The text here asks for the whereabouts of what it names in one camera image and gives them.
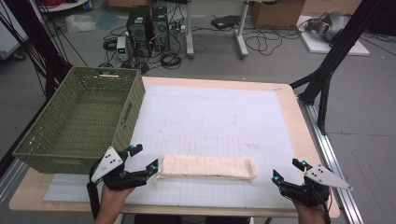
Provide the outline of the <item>grey bench power supply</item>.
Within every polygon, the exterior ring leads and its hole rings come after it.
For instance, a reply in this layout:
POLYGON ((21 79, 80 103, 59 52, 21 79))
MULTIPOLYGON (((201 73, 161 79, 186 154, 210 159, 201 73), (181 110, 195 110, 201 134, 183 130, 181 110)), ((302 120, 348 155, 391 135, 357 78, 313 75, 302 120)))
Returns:
POLYGON ((125 36, 119 36, 117 38, 116 49, 119 59, 122 62, 126 62, 128 60, 128 48, 127 48, 127 38, 125 36))

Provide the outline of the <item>black flat device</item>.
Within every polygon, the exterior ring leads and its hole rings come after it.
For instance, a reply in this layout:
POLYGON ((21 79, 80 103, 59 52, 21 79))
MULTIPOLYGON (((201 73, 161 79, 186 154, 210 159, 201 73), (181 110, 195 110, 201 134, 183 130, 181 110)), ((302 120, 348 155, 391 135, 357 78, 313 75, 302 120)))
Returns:
POLYGON ((230 28, 230 27, 234 27, 235 25, 237 25, 240 21, 240 17, 239 16, 224 16, 221 18, 216 18, 214 20, 211 21, 211 24, 216 27, 219 30, 223 30, 226 28, 230 28))

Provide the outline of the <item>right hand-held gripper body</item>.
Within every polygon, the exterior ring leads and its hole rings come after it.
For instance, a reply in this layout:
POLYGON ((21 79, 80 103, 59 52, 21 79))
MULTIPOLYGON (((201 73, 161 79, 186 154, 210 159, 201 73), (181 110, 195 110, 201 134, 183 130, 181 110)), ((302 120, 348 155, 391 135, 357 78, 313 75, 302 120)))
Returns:
POLYGON ((317 206, 328 201, 330 187, 353 190, 353 187, 345 180, 342 180, 321 164, 315 167, 312 166, 310 170, 304 173, 303 184, 296 185, 290 183, 290 185, 291 191, 279 191, 279 193, 285 198, 302 203, 307 207, 317 206))

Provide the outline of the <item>aluminium rail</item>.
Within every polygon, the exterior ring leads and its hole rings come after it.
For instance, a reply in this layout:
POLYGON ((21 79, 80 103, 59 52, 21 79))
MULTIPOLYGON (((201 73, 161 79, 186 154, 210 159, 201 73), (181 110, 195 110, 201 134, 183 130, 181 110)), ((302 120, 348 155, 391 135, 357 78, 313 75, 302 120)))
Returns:
MULTIPOLYGON (((298 104, 303 112, 307 126, 312 132, 321 162, 338 177, 345 180, 344 172, 335 156, 330 138, 327 134, 323 134, 317 125, 318 112, 316 108, 313 105, 307 105, 301 100, 298 101, 298 104)), ((335 197, 334 202, 338 203, 337 207, 340 209, 341 215, 346 219, 347 224, 364 224, 350 190, 335 189, 333 196, 335 197)))
POLYGON ((13 161, 0 177, 0 205, 6 200, 16 184, 24 177, 28 165, 20 160, 13 161))

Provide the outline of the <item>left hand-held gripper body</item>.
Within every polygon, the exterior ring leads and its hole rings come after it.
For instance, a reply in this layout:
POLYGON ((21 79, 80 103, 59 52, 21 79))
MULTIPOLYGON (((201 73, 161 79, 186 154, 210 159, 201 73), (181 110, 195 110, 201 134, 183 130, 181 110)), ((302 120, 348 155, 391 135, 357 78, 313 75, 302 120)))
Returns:
POLYGON ((101 180, 111 190, 132 189, 147 184, 147 179, 138 175, 139 171, 131 173, 125 170, 125 161, 120 153, 114 147, 109 147, 102 158, 95 162, 90 172, 89 191, 96 190, 101 180))

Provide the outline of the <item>brown cardboard box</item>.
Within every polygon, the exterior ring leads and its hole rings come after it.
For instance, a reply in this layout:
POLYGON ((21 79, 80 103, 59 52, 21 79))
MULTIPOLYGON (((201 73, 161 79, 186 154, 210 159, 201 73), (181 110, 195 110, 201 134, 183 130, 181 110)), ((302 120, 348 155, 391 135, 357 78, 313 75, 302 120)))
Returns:
POLYGON ((271 0, 255 2, 251 20, 255 28, 293 30, 303 11, 305 0, 271 0))

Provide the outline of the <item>clear plastic bag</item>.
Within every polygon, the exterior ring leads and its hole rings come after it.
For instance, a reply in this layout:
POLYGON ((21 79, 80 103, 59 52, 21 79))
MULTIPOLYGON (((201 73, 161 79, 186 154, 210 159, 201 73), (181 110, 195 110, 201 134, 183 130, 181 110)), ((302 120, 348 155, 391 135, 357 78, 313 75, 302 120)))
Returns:
POLYGON ((65 18, 69 33, 89 32, 96 29, 96 23, 89 15, 71 15, 65 18))

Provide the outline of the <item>white desk frame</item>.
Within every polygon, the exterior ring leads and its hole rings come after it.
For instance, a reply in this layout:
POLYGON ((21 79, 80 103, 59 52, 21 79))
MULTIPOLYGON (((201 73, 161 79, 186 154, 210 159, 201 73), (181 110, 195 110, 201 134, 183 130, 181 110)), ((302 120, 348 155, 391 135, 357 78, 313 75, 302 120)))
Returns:
MULTIPOLYGON (((186 52, 187 57, 189 59, 194 58, 194 45, 193 45, 193 37, 192 37, 192 29, 191 29, 191 2, 193 0, 187 0, 187 19, 186 19, 186 52)), ((245 21, 248 14, 248 5, 250 0, 240 0, 242 2, 241 13, 240 13, 240 21, 238 28, 234 31, 234 35, 240 49, 240 58, 244 59, 248 56, 247 46, 243 37, 243 31, 245 27, 245 21)))

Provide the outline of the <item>white flat platform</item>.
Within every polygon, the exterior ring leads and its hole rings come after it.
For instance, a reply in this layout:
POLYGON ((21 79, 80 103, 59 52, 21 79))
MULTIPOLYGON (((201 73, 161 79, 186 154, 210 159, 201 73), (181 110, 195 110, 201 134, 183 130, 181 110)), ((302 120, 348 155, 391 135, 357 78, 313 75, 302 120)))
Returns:
MULTIPOLYGON (((318 35, 316 32, 307 31, 305 29, 307 21, 310 19, 310 16, 301 16, 297 21, 298 29, 301 32, 301 39, 307 51, 310 53, 318 54, 329 53, 331 50, 330 44, 326 42, 324 38, 318 35)), ((366 47, 363 46, 360 41, 357 41, 347 55, 368 57, 370 55, 370 52, 366 47)))

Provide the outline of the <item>cream towel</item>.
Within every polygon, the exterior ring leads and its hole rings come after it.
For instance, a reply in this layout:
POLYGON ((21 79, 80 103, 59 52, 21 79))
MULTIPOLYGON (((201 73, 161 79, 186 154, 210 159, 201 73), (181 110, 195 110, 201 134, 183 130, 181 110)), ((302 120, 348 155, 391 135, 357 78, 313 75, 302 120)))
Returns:
POLYGON ((251 159, 165 155, 159 167, 159 178, 214 177, 252 181, 257 177, 251 159))

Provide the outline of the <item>white round table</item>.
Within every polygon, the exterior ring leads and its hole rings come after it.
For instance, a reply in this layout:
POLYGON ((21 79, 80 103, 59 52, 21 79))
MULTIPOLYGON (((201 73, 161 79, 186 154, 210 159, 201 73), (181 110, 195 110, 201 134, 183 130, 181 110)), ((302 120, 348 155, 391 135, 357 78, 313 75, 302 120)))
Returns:
POLYGON ((91 0, 35 0, 41 12, 57 12, 74 7, 92 10, 91 0))

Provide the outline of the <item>grey rounded machine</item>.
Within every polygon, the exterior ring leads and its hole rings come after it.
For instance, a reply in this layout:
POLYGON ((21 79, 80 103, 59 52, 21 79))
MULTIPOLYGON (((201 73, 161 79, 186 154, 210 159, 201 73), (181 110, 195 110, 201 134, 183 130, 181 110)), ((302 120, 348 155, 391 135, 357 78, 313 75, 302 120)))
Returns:
POLYGON ((337 11, 331 13, 324 12, 318 18, 309 19, 306 30, 314 31, 326 42, 332 42, 338 33, 347 26, 349 20, 350 18, 348 16, 337 11))

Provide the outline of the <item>white grid mat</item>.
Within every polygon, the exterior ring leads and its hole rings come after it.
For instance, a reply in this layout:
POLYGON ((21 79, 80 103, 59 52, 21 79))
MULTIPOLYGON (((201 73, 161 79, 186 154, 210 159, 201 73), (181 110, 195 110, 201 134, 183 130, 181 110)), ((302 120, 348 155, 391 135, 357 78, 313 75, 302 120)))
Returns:
POLYGON ((272 181, 274 172, 298 183, 279 91, 148 85, 132 137, 142 145, 129 171, 166 155, 250 159, 251 181, 223 177, 152 177, 127 199, 133 205, 290 209, 272 181))

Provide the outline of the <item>green woven plastic basket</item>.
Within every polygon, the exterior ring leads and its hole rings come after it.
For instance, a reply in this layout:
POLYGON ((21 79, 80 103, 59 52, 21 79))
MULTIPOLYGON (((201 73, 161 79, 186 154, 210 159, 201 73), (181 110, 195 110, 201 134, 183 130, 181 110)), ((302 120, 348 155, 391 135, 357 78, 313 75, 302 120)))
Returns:
POLYGON ((40 173, 86 175, 108 147, 130 145, 145 92, 137 69, 74 67, 13 156, 40 173))

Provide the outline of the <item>black computer tower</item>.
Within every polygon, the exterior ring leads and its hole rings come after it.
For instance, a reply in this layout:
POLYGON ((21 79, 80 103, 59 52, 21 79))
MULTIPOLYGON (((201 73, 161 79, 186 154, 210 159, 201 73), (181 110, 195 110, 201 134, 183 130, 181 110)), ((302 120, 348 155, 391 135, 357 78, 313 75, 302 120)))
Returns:
POLYGON ((152 25, 156 38, 156 45, 161 51, 170 50, 167 7, 154 7, 152 9, 152 25))
POLYGON ((150 42, 154 37, 148 6, 133 6, 126 23, 135 52, 140 57, 150 55, 150 42))

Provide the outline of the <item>person's right hand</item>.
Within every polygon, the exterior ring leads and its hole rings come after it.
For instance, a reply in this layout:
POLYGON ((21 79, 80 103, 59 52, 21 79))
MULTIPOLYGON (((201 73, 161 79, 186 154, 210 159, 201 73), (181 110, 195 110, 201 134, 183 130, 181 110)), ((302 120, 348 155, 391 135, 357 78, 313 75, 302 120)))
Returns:
POLYGON ((297 202, 294 202, 293 204, 296 208, 298 218, 316 217, 316 218, 325 219, 325 215, 324 215, 323 211, 320 209, 310 208, 310 207, 305 206, 302 203, 297 203, 297 202))

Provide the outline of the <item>person's left hand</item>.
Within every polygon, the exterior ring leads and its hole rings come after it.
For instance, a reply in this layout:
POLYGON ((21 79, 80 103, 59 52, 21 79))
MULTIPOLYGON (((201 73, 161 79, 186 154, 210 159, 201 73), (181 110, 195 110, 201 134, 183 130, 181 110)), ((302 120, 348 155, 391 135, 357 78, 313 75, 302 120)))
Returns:
POLYGON ((116 217, 124 206, 127 197, 134 189, 111 190, 106 185, 102 188, 99 217, 116 217))

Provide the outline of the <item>black metal stand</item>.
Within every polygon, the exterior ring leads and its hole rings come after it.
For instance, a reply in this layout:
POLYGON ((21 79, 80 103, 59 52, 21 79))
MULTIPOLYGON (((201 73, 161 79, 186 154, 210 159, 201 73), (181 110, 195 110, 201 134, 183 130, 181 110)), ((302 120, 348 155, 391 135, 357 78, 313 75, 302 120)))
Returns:
POLYGON ((317 125, 322 134, 326 134, 325 121, 332 75, 385 3, 386 0, 361 0, 346 28, 335 40, 321 65, 310 75, 290 84, 293 89, 307 85, 305 90, 298 95, 298 99, 306 105, 313 105, 317 96, 320 95, 317 125))
POLYGON ((43 92, 48 101, 65 79, 72 64, 55 48, 44 26, 35 14, 30 0, 0 0, 6 5, 35 49, 31 49, 23 37, 11 24, 11 20, 0 13, 2 22, 10 34, 18 41, 30 58, 35 71, 45 79, 43 92))

